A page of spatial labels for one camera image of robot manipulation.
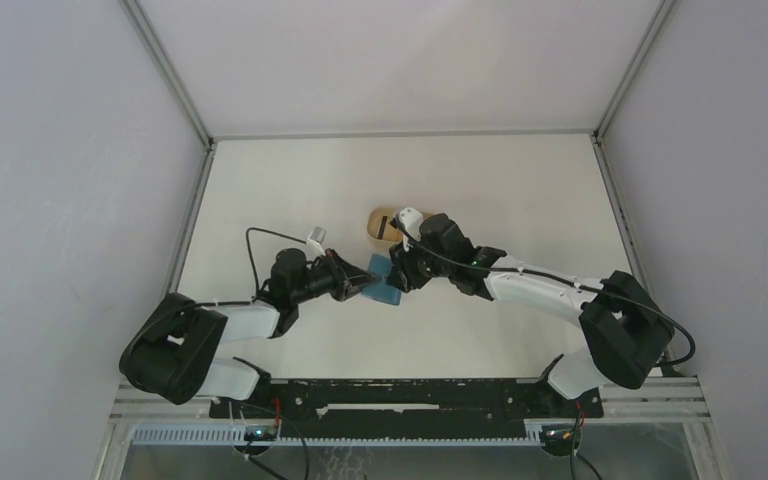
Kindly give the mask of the blue leather card holder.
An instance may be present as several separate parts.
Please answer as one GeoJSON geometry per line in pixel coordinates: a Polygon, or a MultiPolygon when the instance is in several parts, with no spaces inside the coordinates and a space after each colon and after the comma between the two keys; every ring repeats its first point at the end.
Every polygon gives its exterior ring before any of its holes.
{"type": "Polygon", "coordinates": [[[373,254],[370,258],[368,271],[376,274],[379,280],[364,287],[361,295],[367,299],[391,306],[399,306],[402,292],[387,283],[387,277],[391,273],[393,264],[389,257],[373,254]]]}

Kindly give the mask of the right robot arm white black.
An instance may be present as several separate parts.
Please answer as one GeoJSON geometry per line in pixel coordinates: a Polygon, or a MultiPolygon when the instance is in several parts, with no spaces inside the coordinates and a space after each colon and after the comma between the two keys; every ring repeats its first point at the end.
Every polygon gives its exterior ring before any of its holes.
{"type": "Polygon", "coordinates": [[[464,295],[523,304],[580,329],[584,347],[556,357],[540,377],[538,402],[549,415],[565,415],[584,393],[607,384],[638,389],[653,369],[696,353],[690,332],[627,272],[591,278],[532,266],[474,245],[444,213],[405,207],[388,224],[400,234],[389,249],[388,285],[409,293],[444,278],[464,295]]]}

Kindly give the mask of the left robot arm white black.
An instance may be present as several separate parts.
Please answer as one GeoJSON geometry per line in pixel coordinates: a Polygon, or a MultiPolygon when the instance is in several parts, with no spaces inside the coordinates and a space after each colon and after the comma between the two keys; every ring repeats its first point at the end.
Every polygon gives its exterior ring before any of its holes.
{"type": "Polygon", "coordinates": [[[261,416],[273,401],[271,388],[260,382],[267,372],[219,356],[220,345],[279,338],[298,320],[302,303],[323,295],[344,302],[380,279],[333,249],[313,260],[300,249],[284,249],[251,300],[199,303],[180,293],[166,295],[125,347],[119,371],[133,387],[175,405],[225,397],[246,415],[261,416]]]}

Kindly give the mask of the beige oval plastic tray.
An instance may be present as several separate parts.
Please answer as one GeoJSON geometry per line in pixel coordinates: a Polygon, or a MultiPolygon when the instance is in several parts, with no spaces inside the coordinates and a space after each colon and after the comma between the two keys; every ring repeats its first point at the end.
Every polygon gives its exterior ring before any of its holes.
{"type": "Polygon", "coordinates": [[[402,241],[402,233],[391,225],[401,206],[380,206],[373,209],[367,221],[367,236],[373,245],[389,248],[392,244],[402,241]]]}

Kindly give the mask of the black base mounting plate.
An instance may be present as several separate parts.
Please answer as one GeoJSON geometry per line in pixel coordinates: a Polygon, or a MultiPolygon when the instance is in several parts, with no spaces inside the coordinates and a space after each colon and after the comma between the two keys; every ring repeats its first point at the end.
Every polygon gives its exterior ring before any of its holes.
{"type": "Polygon", "coordinates": [[[511,419],[604,416],[597,389],[567,400],[543,382],[515,378],[272,379],[261,381],[247,401],[275,407],[292,419],[313,418],[338,405],[430,405],[442,411],[500,413],[511,419]]]}

